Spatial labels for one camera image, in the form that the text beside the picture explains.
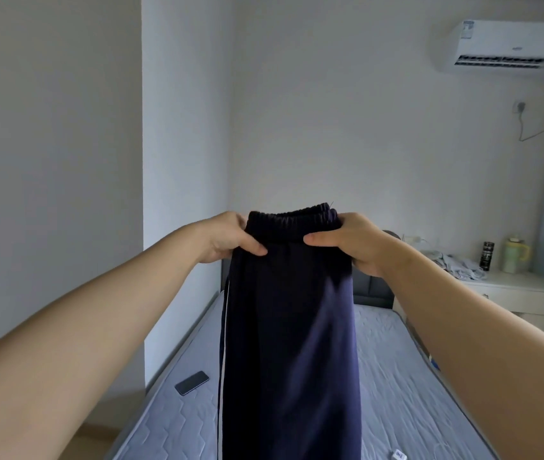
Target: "kettle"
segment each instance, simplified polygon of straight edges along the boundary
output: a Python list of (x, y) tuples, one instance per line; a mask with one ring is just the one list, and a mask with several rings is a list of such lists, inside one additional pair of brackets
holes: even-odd
[(504, 262), (502, 263), (502, 271), (515, 274), (519, 262), (528, 261), (530, 254), (531, 249), (523, 243), (523, 240), (518, 237), (511, 237), (504, 244)]

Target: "phone screen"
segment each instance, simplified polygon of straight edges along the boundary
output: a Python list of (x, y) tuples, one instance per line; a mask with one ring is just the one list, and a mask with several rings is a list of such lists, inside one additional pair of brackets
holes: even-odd
[(189, 392), (194, 390), (196, 387), (200, 387), (203, 383), (208, 380), (208, 375), (203, 371), (198, 371), (194, 375), (191, 375), (184, 381), (176, 384), (175, 388), (180, 395), (187, 395)]

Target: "cabinet top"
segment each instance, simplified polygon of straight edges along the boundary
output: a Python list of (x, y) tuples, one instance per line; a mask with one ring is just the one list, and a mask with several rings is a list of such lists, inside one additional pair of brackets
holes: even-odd
[(544, 278), (532, 273), (510, 274), (501, 271), (489, 271), (482, 281), (467, 280), (471, 285), (484, 285), (507, 289), (526, 289), (544, 292)]

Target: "bottle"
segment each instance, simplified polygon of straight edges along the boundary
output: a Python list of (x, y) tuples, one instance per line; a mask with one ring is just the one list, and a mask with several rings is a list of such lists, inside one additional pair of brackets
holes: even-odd
[(489, 271), (491, 267), (491, 256), (493, 256), (493, 247), (495, 246), (493, 242), (483, 242), (483, 253), (480, 254), (479, 264), (483, 271)]
[(502, 271), (515, 274), (519, 262), (529, 260), (530, 248), (519, 239), (519, 236), (511, 237), (504, 244), (504, 262)]

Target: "hand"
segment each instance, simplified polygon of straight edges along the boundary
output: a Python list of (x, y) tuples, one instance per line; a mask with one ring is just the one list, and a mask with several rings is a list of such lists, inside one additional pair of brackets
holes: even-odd
[(203, 252), (198, 262), (212, 263), (231, 257), (231, 251), (241, 247), (253, 255), (263, 256), (268, 250), (244, 231), (246, 219), (235, 211), (226, 211), (213, 218), (193, 223), (199, 230), (203, 242)]
[(383, 276), (382, 253), (395, 239), (377, 228), (359, 213), (338, 215), (342, 227), (335, 231), (314, 232), (304, 236), (304, 243), (313, 247), (338, 247), (353, 257), (353, 263), (365, 274)]

